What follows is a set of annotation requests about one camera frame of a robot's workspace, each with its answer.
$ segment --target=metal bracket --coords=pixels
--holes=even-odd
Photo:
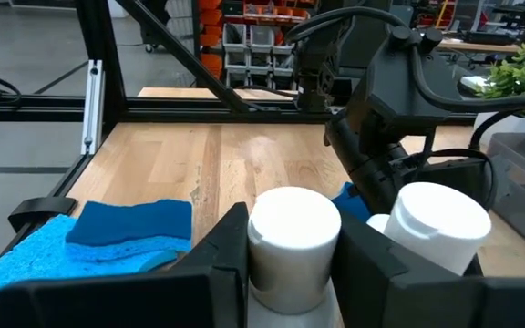
[[[100,147],[102,110],[105,102],[105,71],[102,60],[88,61],[87,95],[82,122],[81,155],[94,155]]]

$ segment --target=concrete floor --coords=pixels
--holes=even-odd
[[[128,96],[144,87],[187,87],[193,77],[161,50],[141,45],[139,25],[114,19],[118,54]],[[88,60],[75,11],[14,9],[0,5],[0,77],[32,94]],[[81,68],[44,95],[84,95]],[[0,167],[67,168],[79,154],[82,124],[0,123]],[[62,174],[0,173],[0,252],[13,238],[7,216],[22,201],[46,196]]]

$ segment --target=blue towel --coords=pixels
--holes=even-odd
[[[107,261],[148,251],[191,250],[191,204],[159,200],[135,206],[88,202],[66,236],[67,255]]]
[[[340,194],[332,199],[338,210],[345,211],[356,216],[362,222],[368,222],[370,212],[359,195],[350,195],[349,189],[354,186],[351,182],[344,183]]]
[[[148,261],[163,253],[147,252],[103,262],[72,261],[66,256],[65,238],[76,222],[64,215],[57,216],[2,256],[0,287],[28,279],[66,279],[139,272]]]

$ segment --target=wooden tabletop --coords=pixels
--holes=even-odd
[[[275,98],[248,91],[247,97]],[[152,97],[213,97],[204,89],[145,88]],[[88,200],[132,205],[160,199],[193,204],[193,242],[198,242],[237,201],[252,208],[256,195],[300,186],[332,198],[349,177],[321,125],[120,123],[69,192]],[[435,149],[464,147],[471,127],[441,127]],[[407,137],[408,153],[423,139]],[[492,231],[479,250],[486,275],[525,276],[525,240],[494,213]]]
[[[483,44],[470,44],[457,39],[444,39],[438,49],[453,49],[463,52],[479,52],[479,53],[501,53],[501,54],[515,54],[518,52],[520,47],[518,45],[483,45]]]

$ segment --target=green plant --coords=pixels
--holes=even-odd
[[[525,95],[525,44],[512,58],[513,63],[501,61],[489,71],[487,85],[478,89],[478,95],[484,98],[498,98]],[[516,114],[525,117],[525,109]]]

